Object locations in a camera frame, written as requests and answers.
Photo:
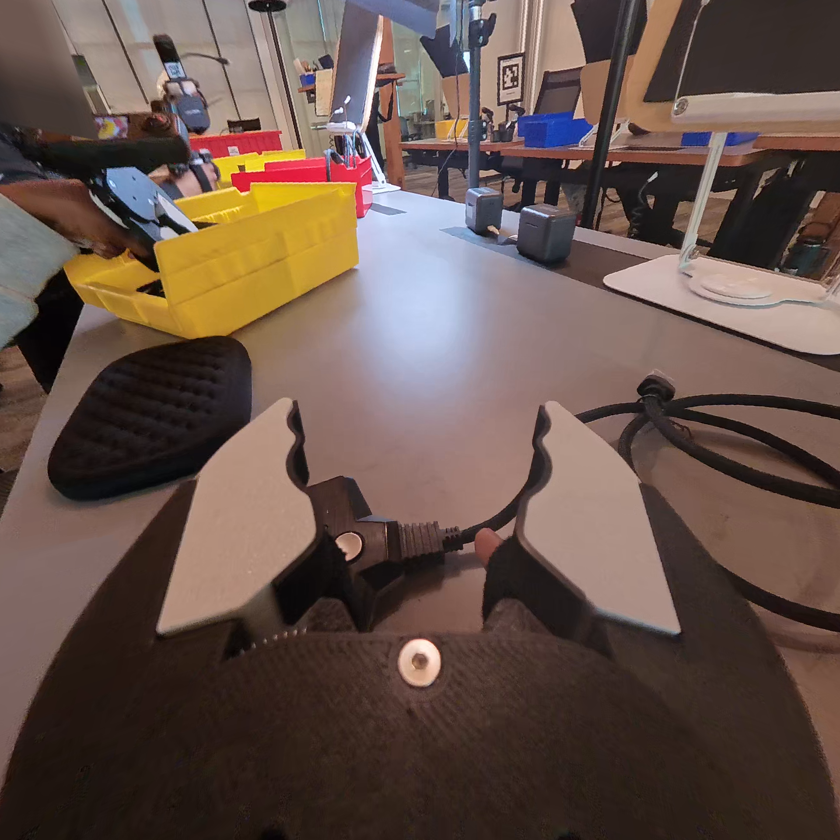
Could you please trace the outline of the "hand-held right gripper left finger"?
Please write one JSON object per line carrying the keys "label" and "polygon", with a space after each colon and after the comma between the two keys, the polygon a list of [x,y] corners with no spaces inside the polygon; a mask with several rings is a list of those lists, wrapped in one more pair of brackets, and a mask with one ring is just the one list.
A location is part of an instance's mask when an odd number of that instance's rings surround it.
{"label": "hand-held right gripper left finger", "polygon": [[294,456],[304,436],[298,405],[283,397],[206,462],[195,479],[156,631],[163,637],[226,621],[249,636],[284,625],[275,583],[319,537]]}

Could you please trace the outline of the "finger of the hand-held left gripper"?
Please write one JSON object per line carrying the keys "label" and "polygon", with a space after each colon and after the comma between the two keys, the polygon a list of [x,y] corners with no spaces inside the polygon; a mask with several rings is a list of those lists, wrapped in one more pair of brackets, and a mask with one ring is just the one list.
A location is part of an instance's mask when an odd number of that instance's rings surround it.
{"label": "finger of the hand-held left gripper", "polygon": [[154,197],[155,238],[174,238],[197,232],[198,228],[168,196]]}

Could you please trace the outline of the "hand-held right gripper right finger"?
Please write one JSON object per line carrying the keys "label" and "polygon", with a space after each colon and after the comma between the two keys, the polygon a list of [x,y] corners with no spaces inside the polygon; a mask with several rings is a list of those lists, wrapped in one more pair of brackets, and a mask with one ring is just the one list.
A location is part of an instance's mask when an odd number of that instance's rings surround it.
{"label": "hand-held right gripper right finger", "polygon": [[486,567],[485,618],[519,602],[556,636],[607,620],[681,633],[639,479],[557,402],[538,411],[528,489]]}

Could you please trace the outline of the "black cable with blue connector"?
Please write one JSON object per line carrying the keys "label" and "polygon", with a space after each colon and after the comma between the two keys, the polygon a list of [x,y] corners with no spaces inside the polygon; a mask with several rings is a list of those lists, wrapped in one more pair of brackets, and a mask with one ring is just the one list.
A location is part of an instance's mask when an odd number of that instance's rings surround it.
{"label": "black cable with blue connector", "polygon": [[410,574],[442,565],[446,555],[473,543],[479,530],[498,530],[514,519],[524,489],[497,514],[465,529],[376,517],[357,482],[344,476],[312,486],[308,494],[319,528],[312,560],[317,597],[341,601],[355,628],[368,632],[380,602]]}

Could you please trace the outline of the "person's left hand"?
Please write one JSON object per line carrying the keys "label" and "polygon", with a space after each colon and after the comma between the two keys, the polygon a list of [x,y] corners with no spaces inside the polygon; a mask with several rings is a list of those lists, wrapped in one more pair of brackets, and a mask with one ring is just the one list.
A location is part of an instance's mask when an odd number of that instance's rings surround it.
{"label": "person's left hand", "polygon": [[26,181],[1,186],[1,194],[74,245],[105,258],[154,255],[149,246],[115,221],[76,180]]}

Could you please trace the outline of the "red plastic bin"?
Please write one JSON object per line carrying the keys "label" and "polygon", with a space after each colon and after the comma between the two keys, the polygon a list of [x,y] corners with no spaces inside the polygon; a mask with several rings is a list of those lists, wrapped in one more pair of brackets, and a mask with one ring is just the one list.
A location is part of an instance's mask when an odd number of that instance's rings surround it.
{"label": "red plastic bin", "polygon": [[344,159],[337,152],[329,151],[320,158],[267,163],[262,172],[237,172],[232,176],[233,187],[241,193],[248,192],[256,183],[352,184],[357,218],[366,216],[374,203],[371,158],[358,155]]}
{"label": "red plastic bin", "polygon": [[214,159],[263,154],[282,151],[282,132],[275,129],[242,133],[191,134],[189,143],[194,151],[208,152]]}

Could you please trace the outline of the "black textured pad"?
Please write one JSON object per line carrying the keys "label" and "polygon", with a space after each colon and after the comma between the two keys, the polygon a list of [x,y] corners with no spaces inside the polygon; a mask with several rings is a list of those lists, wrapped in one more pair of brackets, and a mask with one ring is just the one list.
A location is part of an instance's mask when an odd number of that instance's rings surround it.
{"label": "black textured pad", "polygon": [[110,363],[89,385],[47,461],[72,501],[100,501],[196,474],[250,421],[252,365],[230,337],[166,343]]}

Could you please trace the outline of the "grey panel on white stand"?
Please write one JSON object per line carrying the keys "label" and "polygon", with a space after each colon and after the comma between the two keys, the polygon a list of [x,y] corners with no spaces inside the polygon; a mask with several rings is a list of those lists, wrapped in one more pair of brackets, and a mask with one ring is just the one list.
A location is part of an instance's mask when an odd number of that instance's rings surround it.
{"label": "grey panel on white stand", "polygon": [[358,154],[370,160],[376,196],[400,189],[387,181],[378,145],[384,9],[383,2],[345,2],[326,125],[335,152],[345,164],[353,165]]}

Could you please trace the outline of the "white tablet stand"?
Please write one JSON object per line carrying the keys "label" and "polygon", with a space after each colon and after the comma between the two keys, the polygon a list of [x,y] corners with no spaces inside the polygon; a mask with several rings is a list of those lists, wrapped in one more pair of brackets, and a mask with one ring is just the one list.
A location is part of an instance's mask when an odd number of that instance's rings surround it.
{"label": "white tablet stand", "polygon": [[838,286],[824,290],[809,280],[695,255],[725,133],[816,130],[838,122],[838,107],[838,91],[677,94],[653,103],[644,101],[641,87],[629,86],[625,110],[632,122],[649,130],[660,123],[702,128],[712,135],[680,252],[614,272],[604,278],[606,287],[783,350],[838,356]]}

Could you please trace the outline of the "dark grey power cube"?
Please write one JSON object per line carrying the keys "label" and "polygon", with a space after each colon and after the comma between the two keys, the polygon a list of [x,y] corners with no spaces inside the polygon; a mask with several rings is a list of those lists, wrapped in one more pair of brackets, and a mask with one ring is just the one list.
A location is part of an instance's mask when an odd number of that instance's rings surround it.
{"label": "dark grey power cube", "polygon": [[465,224],[479,236],[498,237],[501,232],[503,197],[499,190],[471,187],[465,194]]}
{"label": "dark grey power cube", "polygon": [[578,217],[550,204],[525,206],[519,214],[516,248],[520,256],[554,266],[571,254]]}

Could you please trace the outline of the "black and white marker sign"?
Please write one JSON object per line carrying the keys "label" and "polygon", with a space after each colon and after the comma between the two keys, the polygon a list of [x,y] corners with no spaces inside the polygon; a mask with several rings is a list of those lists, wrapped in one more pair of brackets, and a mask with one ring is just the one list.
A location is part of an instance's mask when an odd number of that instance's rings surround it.
{"label": "black and white marker sign", "polygon": [[525,98],[526,54],[523,51],[497,58],[497,105],[519,105]]}

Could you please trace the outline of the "wooden office desk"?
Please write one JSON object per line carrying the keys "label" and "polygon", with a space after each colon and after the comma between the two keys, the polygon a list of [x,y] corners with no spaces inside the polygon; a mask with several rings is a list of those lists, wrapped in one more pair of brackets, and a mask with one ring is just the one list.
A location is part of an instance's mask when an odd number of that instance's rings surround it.
{"label": "wooden office desk", "polygon": [[[571,169],[571,162],[589,161],[592,150],[576,146],[530,149],[521,143],[483,143],[480,168],[521,179],[520,201],[535,203],[537,184],[545,182],[550,203],[560,185],[584,185],[587,174]],[[643,222],[647,242],[671,245],[672,227],[681,201],[697,192],[707,149],[683,147],[610,151],[603,174],[607,188],[630,191],[641,186],[642,169],[657,170],[651,219]],[[714,193],[735,190],[729,209],[711,243],[711,257],[774,269],[808,214],[819,192],[838,194],[838,138],[759,138],[725,148],[718,165]]]}

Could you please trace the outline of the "black floor lamp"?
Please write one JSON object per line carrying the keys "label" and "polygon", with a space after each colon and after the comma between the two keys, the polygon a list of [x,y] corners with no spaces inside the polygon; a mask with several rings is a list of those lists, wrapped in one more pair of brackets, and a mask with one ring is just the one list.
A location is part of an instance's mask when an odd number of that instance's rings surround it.
{"label": "black floor lamp", "polygon": [[584,49],[585,67],[605,62],[606,68],[602,105],[597,108],[595,145],[581,211],[581,225],[592,228],[627,73],[627,62],[637,52],[647,22],[648,3],[580,1],[573,2],[572,10]]}

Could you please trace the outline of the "black board with tan frame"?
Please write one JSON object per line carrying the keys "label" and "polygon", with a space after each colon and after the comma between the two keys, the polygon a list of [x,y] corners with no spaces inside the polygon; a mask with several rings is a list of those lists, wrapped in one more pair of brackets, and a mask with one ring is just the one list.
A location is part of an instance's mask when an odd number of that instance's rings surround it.
{"label": "black board with tan frame", "polygon": [[653,2],[623,101],[652,132],[838,135],[839,2]]}

